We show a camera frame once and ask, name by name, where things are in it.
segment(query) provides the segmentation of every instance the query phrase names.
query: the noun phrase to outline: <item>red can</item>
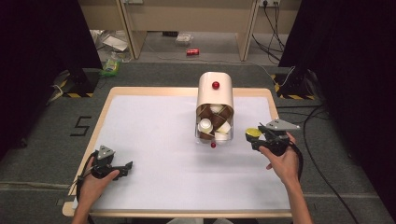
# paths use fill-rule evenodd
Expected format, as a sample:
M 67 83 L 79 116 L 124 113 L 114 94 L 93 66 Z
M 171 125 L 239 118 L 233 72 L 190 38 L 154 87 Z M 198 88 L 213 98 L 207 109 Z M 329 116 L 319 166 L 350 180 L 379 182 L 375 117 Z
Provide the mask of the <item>red can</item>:
M 187 49 L 187 56 L 190 55 L 199 55 L 199 49 Z

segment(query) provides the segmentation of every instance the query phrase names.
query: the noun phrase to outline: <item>wall socket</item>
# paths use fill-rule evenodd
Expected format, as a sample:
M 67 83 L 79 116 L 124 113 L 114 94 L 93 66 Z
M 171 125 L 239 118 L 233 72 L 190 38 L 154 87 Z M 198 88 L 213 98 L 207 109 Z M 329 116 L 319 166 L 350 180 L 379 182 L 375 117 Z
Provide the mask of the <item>wall socket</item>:
M 260 0 L 259 6 L 264 7 L 264 1 L 265 0 Z M 280 0 L 266 0 L 267 1 L 267 7 L 276 7 L 276 4 L 279 6 L 280 5 Z

